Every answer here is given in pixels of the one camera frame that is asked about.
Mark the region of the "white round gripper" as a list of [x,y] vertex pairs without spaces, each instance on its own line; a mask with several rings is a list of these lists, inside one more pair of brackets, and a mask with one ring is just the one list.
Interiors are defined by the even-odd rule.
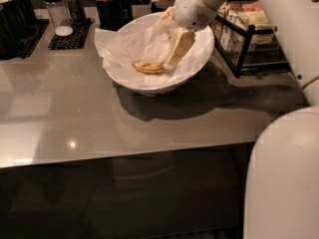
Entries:
[[[168,7],[154,25],[155,35],[167,34],[178,28],[200,31],[208,26],[216,17],[217,9],[227,0],[175,0],[174,5]],[[190,30],[180,30],[172,38],[171,49],[164,60],[166,69],[175,68],[191,49],[195,41],[195,34]]]

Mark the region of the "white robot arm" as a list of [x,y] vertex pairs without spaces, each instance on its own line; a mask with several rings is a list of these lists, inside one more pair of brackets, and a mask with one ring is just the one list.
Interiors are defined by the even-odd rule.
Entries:
[[[199,30],[226,0],[175,0],[172,16]],[[318,0],[259,0],[309,106],[272,122],[251,152],[243,239],[319,239]]]

